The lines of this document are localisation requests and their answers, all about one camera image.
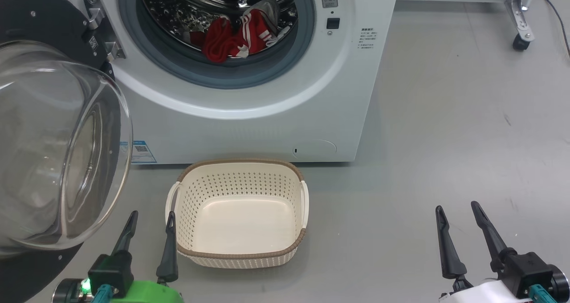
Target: white handle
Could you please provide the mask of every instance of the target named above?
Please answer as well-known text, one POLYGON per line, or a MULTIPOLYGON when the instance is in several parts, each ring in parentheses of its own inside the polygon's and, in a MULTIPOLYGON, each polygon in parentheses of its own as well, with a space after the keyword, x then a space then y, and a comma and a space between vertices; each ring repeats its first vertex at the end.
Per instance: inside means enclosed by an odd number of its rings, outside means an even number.
POLYGON ((174 185, 172 185, 171 190, 168 192, 167 205, 164 209, 165 223, 167 224, 168 224, 168 214, 171 213, 172 199, 173 197, 175 197, 175 192, 179 189, 180 185, 181 183, 177 181, 174 185))
POLYGON ((301 181, 301 209, 303 210, 303 228, 307 228, 307 223, 309 222, 309 189, 305 181, 301 181))

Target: gray floor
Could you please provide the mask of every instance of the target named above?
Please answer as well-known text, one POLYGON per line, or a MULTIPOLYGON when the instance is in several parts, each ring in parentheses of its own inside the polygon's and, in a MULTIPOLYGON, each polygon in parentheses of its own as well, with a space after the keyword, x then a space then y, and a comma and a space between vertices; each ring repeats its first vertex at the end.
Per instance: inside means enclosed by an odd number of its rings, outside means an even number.
MULTIPOLYGON (((570 3, 552 0, 570 26, 570 3)), ((308 234, 279 268, 217 270, 179 259, 173 283, 187 302, 435 302, 440 276, 434 208, 443 205, 468 279, 493 277, 470 201, 508 246, 570 272, 570 60, 542 0, 525 53, 501 5, 398 3, 358 158, 304 166, 308 234)), ((154 279, 165 194, 180 168, 135 168, 108 222, 31 302, 64 277, 84 277, 139 210, 131 252, 154 279)))

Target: black wheel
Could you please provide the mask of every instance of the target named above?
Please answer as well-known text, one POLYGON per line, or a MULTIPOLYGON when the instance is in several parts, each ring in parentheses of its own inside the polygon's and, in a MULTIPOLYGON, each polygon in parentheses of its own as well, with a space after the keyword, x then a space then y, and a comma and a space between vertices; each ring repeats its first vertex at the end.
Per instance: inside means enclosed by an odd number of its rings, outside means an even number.
POLYGON ((523 51, 526 50, 530 44, 531 44, 530 41, 523 40, 523 38, 521 38, 521 35, 517 33, 515 41, 513 41, 513 49, 517 51, 523 51))

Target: beige plastic basket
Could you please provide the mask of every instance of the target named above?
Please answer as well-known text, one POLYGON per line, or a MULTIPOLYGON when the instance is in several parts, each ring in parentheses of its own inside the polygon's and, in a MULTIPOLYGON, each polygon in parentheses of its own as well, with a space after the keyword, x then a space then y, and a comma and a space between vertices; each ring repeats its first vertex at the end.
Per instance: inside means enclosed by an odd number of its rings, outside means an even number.
POLYGON ((176 214, 179 254, 213 268, 287 263, 305 236, 309 193, 291 163, 204 161, 172 186, 165 218, 176 214))

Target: black cable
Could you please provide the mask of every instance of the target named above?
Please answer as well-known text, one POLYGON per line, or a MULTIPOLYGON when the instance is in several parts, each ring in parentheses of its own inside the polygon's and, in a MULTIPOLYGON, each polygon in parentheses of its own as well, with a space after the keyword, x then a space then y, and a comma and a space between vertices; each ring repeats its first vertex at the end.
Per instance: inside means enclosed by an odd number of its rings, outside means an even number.
POLYGON ((560 14, 558 14, 558 10, 556 10, 556 8, 554 7, 554 4, 552 4, 552 2, 550 2, 550 0, 544 0, 546 1, 550 7, 552 7, 552 9, 554 10, 554 13, 556 13, 556 16, 558 17, 558 20, 560 21, 560 26, 562 27, 562 35, 564 36, 564 44, 566 45, 566 50, 568 51, 568 57, 570 57, 570 45, 568 45, 568 37, 566 37, 566 30, 564 29, 564 22, 562 22, 562 18, 560 17, 560 14))

